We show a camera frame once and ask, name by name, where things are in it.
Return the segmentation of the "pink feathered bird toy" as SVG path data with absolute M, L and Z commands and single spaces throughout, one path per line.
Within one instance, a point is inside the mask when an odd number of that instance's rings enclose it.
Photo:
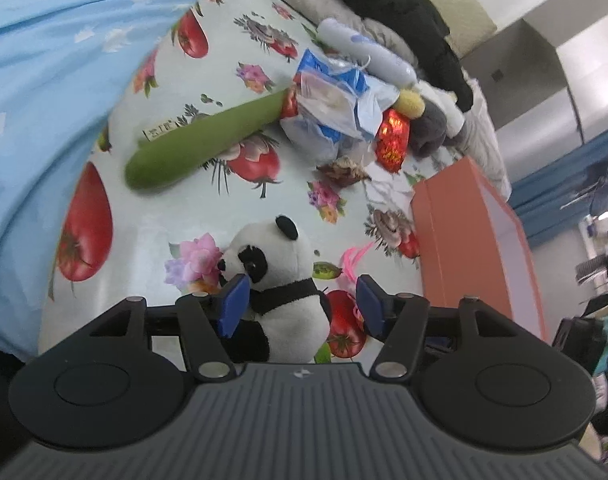
M 336 279 L 340 287 L 347 292 L 353 301 L 356 301 L 356 284 L 357 284 L 357 267 L 371 248 L 374 247 L 374 242 L 369 242 L 364 246 L 353 246 L 347 248 L 340 259 L 341 273 Z

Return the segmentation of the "small panda plush toy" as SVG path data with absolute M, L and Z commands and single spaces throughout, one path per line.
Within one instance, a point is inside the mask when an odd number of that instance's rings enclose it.
M 308 363 L 330 334 L 331 309 L 313 279 L 313 248 L 295 222 L 280 214 L 249 223 L 220 256 L 219 284 L 238 274 L 250 298 L 231 335 L 223 336 L 235 363 Z

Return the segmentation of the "white paper towel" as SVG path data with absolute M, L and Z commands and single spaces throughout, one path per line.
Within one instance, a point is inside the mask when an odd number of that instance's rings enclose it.
M 391 174 L 377 162 L 369 164 L 365 171 L 368 178 L 364 187 L 368 202 L 400 210 L 404 214 L 410 211 L 415 190 L 404 172 Z

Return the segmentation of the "floral fruit-print plastic mat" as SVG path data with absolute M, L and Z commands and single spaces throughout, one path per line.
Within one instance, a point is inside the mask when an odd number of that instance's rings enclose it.
M 313 276 L 341 304 L 347 248 L 374 242 L 357 274 L 389 292 L 422 292 L 411 210 L 368 202 L 364 181 L 338 188 L 283 133 L 261 128 L 166 188 L 134 191 L 126 162 L 174 129 L 279 92 L 306 50 L 313 23 L 282 0 L 199 0 L 148 57 L 90 152 L 65 216 L 42 310 L 47 350 L 128 295 L 169 304 L 216 287 L 215 263 L 250 222 L 290 217 L 310 240 Z M 415 185 L 451 165 L 453 151 L 407 156 Z

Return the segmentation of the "red foil snack packet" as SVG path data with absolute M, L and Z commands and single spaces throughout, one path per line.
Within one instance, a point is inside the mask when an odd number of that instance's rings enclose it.
M 391 174 L 402 169 L 410 138 L 410 120 L 394 108 L 386 110 L 376 135 L 376 159 Z

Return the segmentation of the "blue curtain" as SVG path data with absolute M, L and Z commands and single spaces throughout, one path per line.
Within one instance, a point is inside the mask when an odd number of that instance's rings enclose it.
M 509 205 L 528 244 L 537 247 L 548 242 L 588 216 L 607 178 L 608 130 L 515 183 Z

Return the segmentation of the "grey penguin plush toy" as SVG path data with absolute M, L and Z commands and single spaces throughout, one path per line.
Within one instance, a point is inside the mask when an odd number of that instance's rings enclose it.
M 431 156 L 464 131 L 464 113 L 457 106 L 455 93 L 424 80 L 400 90 L 393 108 L 409 119 L 409 146 L 418 158 Z

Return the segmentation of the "white lotion bottle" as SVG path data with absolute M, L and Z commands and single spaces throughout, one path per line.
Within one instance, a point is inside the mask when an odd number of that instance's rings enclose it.
M 418 82 L 416 71 L 408 62 L 335 18 L 325 18 L 317 32 L 324 44 L 359 62 L 368 73 L 388 84 L 405 89 Z

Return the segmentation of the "black clothing pile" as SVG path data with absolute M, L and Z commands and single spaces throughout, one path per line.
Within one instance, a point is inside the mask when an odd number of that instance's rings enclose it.
M 370 18 L 402 38 L 418 58 L 434 87 L 456 94 L 457 106 L 468 112 L 473 93 L 459 58 L 448 44 L 449 28 L 430 0 L 342 0 L 362 18 Z

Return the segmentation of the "green long-handled massage brush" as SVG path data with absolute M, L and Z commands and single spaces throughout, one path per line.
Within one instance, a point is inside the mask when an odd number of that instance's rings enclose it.
M 283 89 L 200 118 L 138 148 L 126 162 L 125 183 L 134 191 L 148 192 L 185 179 L 209 159 L 276 122 L 287 93 Z

